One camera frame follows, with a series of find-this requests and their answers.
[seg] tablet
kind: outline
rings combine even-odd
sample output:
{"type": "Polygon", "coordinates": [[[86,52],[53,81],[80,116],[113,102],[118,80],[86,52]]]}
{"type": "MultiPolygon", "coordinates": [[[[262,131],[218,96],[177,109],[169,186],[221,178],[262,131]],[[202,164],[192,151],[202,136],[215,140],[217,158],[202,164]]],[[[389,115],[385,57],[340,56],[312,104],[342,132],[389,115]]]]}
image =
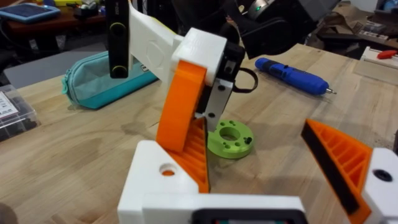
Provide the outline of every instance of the tablet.
{"type": "Polygon", "coordinates": [[[0,8],[0,17],[5,17],[26,24],[56,17],[59,14],[60,10],[56,7],[38,6],[30,3],[0,8]]]}

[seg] zipper pull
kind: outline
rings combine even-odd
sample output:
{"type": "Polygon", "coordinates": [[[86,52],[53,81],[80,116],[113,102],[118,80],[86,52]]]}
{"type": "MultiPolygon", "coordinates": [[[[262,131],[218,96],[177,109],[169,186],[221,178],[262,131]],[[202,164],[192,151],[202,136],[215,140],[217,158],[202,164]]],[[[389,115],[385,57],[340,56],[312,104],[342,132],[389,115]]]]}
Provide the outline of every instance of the zipper pull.
{"type": "Polygon", "coordinates": [[[66,95],[68,94],[68,81],[66,77],[63,77],[62,80],[62,94],[66,95]]]}

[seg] plastic storage box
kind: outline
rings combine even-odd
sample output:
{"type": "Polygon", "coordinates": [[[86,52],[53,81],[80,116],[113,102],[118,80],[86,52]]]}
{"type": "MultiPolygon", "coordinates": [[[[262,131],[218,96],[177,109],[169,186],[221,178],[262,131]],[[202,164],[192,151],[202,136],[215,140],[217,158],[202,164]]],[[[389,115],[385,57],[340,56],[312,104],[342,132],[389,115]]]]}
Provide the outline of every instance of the plastic storage box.
{"type": "Polygon", "coordinates": [[[12,85],[0,87],[0,142],[39,125],[35,110],[12,85]]]}

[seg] red tool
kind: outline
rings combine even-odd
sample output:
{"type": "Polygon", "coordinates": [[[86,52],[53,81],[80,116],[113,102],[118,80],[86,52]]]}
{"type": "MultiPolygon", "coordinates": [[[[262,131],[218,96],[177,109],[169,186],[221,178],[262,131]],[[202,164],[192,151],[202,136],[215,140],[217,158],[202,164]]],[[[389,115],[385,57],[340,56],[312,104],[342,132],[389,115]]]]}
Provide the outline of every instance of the red tool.
{"type": "Polygon", "coordinates": [[[389,59],[395,56],[398,52],[396,50],[385,50],[377,55],[378,59],[389,59]]]}

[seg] cable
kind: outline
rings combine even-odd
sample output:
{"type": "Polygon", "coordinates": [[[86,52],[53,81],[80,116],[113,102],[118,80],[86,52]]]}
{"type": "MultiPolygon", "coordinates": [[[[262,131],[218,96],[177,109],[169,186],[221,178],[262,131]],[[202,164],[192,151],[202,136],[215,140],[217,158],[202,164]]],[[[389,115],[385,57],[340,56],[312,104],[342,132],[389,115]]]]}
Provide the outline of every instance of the cable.
{"type": "Polygon", "coordinates": [[[246,72],[247,74],[249,74],[250,76],[253,77],[253,79],[254,79],[253,88],[251,88],[251,89],[241,89],[241,88],[238,88],[236,86],[236,84],[234,84],[234,87],[232,88],[232,91],[234,91],[235,93],[251,93],[252,91],[254,91],[257,88],[257,86],[259,84],[259,78],[257,77],[256,73],[253,70],[251,70],[251,69],[239,68],[239,71],[246,72]]]}

